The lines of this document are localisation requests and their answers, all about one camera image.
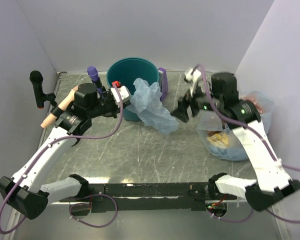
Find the light blue trash bag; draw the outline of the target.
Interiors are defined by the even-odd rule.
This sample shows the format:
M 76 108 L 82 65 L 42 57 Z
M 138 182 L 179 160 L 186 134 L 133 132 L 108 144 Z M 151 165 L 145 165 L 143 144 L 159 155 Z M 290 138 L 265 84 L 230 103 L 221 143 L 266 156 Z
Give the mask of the light blue trash bag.
M 149 84 L 146 80 L 137 78 L 133 85 L 135 92 L 126 109 L 136 114 L 145 126 L 153 127 L 164 135 L 175 132 L 179 123 L 163 106 L 159 83 Z

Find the teal plastic trash bin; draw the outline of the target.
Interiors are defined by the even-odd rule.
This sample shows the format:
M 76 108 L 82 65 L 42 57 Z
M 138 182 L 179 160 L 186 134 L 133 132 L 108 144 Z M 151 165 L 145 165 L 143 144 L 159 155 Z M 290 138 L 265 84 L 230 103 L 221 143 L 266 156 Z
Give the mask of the teal plastic trash bin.
M 140 57 L 128 57 L 113 63 L 106 73 L 106 82 L 109 87 L 112 86 L 113 82 L 119 81 L 128 88 L 131 95 L 136 90 L 134 81 L 137 78 L 141 78 L 152 85 L 159 81 L 159 71 L 149 60 Z

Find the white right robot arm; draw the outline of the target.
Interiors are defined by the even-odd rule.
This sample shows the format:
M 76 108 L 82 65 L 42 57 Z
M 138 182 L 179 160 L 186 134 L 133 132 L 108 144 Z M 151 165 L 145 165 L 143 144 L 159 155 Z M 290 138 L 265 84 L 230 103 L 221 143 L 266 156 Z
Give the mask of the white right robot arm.
M 234 74 L 218 72 L 210 77 L 210 84 L 206 80 L 206 75 L 198 69 L 186 71 L 184 81 L 189 90 L 178 99 L 171 115 L 186 123 L 188 109 L 193 116 L 199 111 L 215 112 L 243 146 L 256 174 L 256 179 L 215 174 L 208 181 L 210 197 L 233 195 L 247 200 L 255 211 L 261 212 L 300 190 L 300 181 L 290 177 L 270 146 L 255 104 L 239 98 Z M 199 86 L 200 81 L 205 82 L 204 88 Z

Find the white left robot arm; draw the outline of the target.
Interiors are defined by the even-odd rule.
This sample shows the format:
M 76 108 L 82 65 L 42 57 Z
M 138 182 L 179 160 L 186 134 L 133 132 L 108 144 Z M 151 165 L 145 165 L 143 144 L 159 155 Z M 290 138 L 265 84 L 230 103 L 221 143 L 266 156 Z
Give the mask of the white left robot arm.
M 46 141 L 12 177 L 0 179 L 4 204 L 33 220 L 54 202 L 66 198 L 85 200 L 89 195 L 89 182 L 78 174 L 49 184 L 44 181 L 57 160 L 85 139 L 84 133 L 92 126 L 93 118 L 122 115 L 130 98 L 128 88 L 118 81 L 108 90 L 98 88 L 95 83 L 74 87 L 41 123 L 42 128 L 53 126 Z

